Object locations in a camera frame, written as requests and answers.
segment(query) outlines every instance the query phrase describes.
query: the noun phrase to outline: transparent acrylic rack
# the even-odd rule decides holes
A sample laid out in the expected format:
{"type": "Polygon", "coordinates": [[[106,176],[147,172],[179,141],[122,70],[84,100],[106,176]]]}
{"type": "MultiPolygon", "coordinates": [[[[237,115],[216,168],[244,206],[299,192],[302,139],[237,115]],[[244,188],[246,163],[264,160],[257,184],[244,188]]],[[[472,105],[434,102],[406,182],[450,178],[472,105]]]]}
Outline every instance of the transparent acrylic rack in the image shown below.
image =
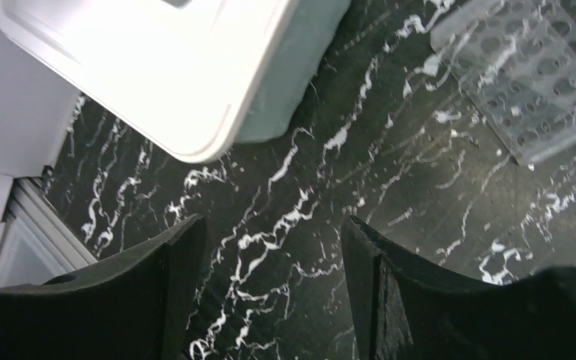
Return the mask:
{"type": "Polygon", "coordinates": [[[431,33],[520,165],[576,143],[576,0],[470,0],[431,33]]]}

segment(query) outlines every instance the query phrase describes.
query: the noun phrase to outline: white plastic container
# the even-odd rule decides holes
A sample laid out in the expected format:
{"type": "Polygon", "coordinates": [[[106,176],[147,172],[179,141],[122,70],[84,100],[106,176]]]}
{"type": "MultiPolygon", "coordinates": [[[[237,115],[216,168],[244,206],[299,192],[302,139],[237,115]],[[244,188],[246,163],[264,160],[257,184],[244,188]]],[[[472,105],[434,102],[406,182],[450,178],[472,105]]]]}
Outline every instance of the white plastic container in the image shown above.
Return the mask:
{"type": "Polygon", "coordinates": [[[236,139],[286,131],[349,5],[0,0],[0,29],[171,155],[199,163],[236,139]]]}

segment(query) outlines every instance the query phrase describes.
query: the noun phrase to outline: container lid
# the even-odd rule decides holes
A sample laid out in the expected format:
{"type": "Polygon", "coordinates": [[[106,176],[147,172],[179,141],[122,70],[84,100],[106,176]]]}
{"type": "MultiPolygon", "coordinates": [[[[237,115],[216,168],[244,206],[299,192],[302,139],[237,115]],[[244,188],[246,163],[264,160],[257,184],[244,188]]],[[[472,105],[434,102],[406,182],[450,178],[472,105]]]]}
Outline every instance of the container lid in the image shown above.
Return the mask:
{"type": "Polygon", "coordinates": [[[199,163],[233,143],[298,1],[0,0],[0,29],[175,158],[199,163]]]}

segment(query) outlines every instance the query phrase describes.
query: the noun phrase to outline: perforated plastic tray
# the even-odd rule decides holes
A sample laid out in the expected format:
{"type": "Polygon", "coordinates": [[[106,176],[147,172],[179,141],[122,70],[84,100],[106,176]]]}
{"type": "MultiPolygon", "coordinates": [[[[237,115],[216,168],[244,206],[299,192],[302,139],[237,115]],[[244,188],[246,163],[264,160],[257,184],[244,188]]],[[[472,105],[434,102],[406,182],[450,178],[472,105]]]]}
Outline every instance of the perforated plastic tray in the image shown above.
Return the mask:
{"type": "Polygon", "coordinates": [[[576,0],[471,0],[431,36],[519,164],[576,143],[576,0]]]}

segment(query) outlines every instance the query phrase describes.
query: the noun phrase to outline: black marble countertop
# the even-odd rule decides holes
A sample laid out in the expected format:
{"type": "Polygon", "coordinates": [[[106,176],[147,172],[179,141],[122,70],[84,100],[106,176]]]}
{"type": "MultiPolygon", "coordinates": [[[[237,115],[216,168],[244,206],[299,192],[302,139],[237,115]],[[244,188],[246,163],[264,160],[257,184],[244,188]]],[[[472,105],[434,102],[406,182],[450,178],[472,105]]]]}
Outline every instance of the black marble countertop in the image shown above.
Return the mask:
{"type": "Polygon", "coordinates": [[[286,136],[214,163],[179,163],[83,97],[47,199],[100,258],[208,218],[192,359],[356,359],[348,214],[493,284],[574,266],[576,146],[518,166],[444,69],[422,71],[452,2],[354,1],[286,136]]]}

